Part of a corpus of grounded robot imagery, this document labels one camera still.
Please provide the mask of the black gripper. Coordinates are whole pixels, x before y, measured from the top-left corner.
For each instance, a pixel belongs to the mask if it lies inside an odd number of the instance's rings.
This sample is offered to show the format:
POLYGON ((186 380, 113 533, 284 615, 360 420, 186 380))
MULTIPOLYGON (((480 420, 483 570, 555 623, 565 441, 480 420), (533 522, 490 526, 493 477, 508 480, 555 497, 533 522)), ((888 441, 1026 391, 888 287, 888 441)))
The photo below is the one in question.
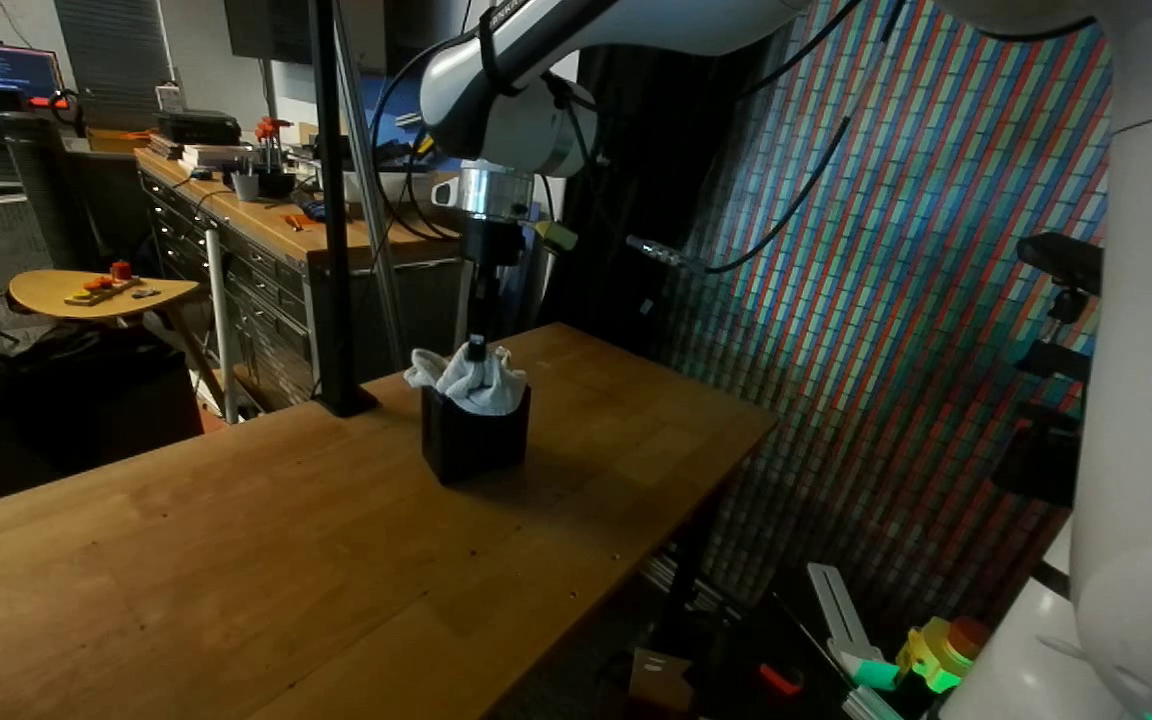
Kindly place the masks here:
POLYGON ((503 341, 536 325, 544 304, 553 217, 550 180, 493 159, 466 159, 433 185, 433 203, 459 219, 455 334, 503 341))

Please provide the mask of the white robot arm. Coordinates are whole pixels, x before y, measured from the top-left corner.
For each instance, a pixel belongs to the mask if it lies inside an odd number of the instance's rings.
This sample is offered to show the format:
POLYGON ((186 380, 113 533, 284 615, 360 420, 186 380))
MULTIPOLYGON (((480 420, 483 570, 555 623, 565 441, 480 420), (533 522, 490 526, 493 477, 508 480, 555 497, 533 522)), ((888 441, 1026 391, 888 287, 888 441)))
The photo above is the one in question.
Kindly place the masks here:
MULTIPOLYGON (((591 113, 562 113, 550 68, 633 44, 730 55, 811 0, 511 0, 443 41, 420 114, 467 159, 572 176, 591 113)), ((1101 24, 1112 48, 1110 230, 1070 576, 1029 581, 941 720, 1152 720, 1152 0, 937 0, 996 41, 1101 24)))

